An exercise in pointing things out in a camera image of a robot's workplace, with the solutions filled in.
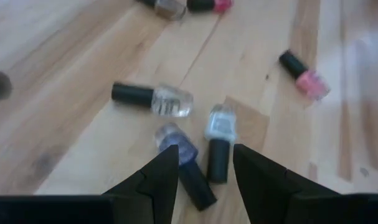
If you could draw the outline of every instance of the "nail polish bottle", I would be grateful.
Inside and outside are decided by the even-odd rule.
[[[179,147],[179,180],[196,208],[203,211],[215,203],[217,199],[196,162],[198,150],[186,134],[175,123],[168,123],[156,131],[155,139],[160,152],[171,145]]]
[[[237,137],[235,123],[236,115],[230,106],[217,104],[213,107],[205,131],[209,141],[207,178],[210,182],[227,182],[230,146]]]
[[[111,98],[122,103],[151,108],[160,116],[185,117],[193,108],[193,96],[183,90],[160,85],[156,88],[114,83]]]
[[[138,0],[153,7],[156,14],[169,20],[182,19],[186,7],[175,0]]]
[[[187,0],[186,4],[191,13],[207,11],[222,13],[233,6],[233,0]]]
[[[309,70],[290,50],[281,55],[279,61],[296,80],[296,86],[312,100],[321,100],[330,92],[322,77]]]

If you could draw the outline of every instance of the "wooden floor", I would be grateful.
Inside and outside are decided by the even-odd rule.
[[[330,84],[311,104],[278,66],[297,52]],[[156,154],[170,119],[110,101],[116,80],[194,95],[177,119],[206,165],[216,103],[238,142],[338,192],[378,192],[378,0],[236,0],[231,11],[168,22],[127,0],[0,0],[0,194],[99,194]],[[198,213],[179,186],[173,223],[248,223],[230,169]]]

